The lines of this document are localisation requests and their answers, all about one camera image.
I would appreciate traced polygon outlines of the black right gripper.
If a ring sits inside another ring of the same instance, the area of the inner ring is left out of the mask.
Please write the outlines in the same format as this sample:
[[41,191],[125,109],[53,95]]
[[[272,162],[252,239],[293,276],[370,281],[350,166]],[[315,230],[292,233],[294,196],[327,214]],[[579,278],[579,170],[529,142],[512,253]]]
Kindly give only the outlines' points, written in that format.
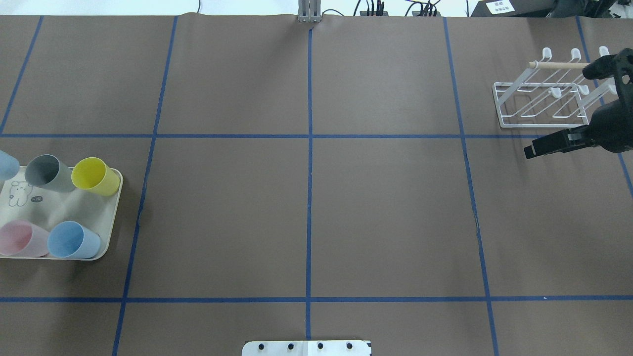
[[624,48],[618,54],[604,55],[583,68],[588,80],[614,79],[617,100],[597,108],[587,127],[565,128],[538,139],[524,148],[527,159],[552,153],[568,153],[588,147],[621,153],[633,144],[633,50]]

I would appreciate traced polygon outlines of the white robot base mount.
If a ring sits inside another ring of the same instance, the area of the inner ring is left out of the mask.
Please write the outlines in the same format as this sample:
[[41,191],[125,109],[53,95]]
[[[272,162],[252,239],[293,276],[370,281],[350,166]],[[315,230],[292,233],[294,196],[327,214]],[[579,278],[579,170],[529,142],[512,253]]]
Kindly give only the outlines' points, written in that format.
[[253,341],[242,347],[242,356],[371,356],[370,341],[296,340]]

